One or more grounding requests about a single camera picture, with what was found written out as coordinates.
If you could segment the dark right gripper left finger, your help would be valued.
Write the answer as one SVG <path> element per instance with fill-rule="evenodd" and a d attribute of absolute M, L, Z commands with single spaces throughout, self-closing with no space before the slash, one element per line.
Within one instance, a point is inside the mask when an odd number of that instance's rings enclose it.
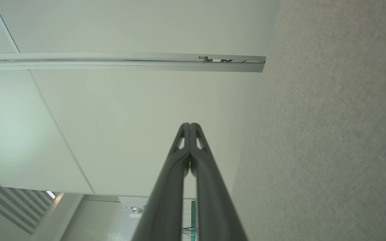
<path fill-rule="evenodd" d="M 183 123 L 140 218 L 132 241 L 181 241 L 183 187 L 189 169 L 190 124 Z"/>

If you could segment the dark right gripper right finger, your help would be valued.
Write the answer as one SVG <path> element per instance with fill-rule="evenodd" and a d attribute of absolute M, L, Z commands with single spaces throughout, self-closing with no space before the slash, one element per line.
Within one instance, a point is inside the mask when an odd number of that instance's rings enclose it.
<path fill-rule="evenodd" d="M 191 124 L 199 241 L 248 241 L 201 126 Z"/>

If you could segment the green glass panel edge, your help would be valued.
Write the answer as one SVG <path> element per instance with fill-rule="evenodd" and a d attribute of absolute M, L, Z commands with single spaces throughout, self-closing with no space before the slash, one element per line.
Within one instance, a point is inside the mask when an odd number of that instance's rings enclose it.
<path fill-rule="evenodd" d="M 195 199 L 183 199 L 181 221 L 181 241 L 199 241 L 197 237 Z"/>

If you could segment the white slatted ceiling panel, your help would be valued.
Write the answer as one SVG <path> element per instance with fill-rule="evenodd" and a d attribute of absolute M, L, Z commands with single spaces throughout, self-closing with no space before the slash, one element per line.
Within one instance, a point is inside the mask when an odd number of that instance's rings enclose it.
<path fill-rule="evenodd" d="M 59 192 L 53 192 L 56 198 Z M 32 235 L 55 202 L 46 191 L 9 188 L 0 185 L 0 215 Z"/>

